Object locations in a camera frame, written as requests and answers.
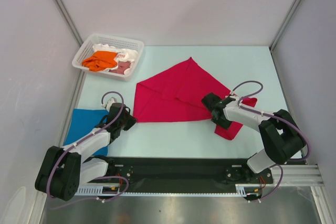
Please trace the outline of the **red t shirt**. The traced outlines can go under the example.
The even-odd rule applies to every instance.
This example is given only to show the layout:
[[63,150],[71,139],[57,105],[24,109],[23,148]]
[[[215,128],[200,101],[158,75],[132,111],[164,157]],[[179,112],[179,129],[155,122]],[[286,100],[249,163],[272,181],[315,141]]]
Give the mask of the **red t shirt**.
[[230,89],[189,58],[137,83],[133,115],[139,123],[208,120],[201,100],[209,93],[224,99]]

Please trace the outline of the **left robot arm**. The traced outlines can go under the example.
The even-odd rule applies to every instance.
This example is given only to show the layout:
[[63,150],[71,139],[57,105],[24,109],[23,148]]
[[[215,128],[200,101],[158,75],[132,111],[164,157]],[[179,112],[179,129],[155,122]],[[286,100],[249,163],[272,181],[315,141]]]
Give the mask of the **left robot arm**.
[[71,144],[50,147],[39,169],[34,187],[50,197],[69,201],[78,188],[93,180],[121,181],[114,160],[95,153],[110,145],[122,131],[133,127],[137,120],[122,103],[107,105],[103,116],[89,134]]

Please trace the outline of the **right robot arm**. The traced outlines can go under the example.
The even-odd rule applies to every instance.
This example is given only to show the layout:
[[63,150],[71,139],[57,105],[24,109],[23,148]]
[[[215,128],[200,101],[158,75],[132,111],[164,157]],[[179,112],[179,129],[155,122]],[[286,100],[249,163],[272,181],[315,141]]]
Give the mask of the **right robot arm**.
[[212,121],[229,129],[234,122],[257,131],[264,148],[251,156],[242,169],[243,179],[254,183],[261,172],[274,165],[282,165],[307,146],[307,141],[286,110],[264,112],[243,104],[243,98],[229,95],[225,99],[209,93],[202,99],[210,111]]

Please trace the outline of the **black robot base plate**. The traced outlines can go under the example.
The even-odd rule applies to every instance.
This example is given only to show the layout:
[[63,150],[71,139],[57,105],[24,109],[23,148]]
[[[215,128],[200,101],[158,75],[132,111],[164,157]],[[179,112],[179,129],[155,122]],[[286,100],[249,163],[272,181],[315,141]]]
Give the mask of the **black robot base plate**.
[[[274,181],[270,168],[254,174],[245,158],[140,158],[108,157],[114,160],[119,175],[130,185],[271,185]],[[116,183],[115,180],[94,180],[95,183]]]

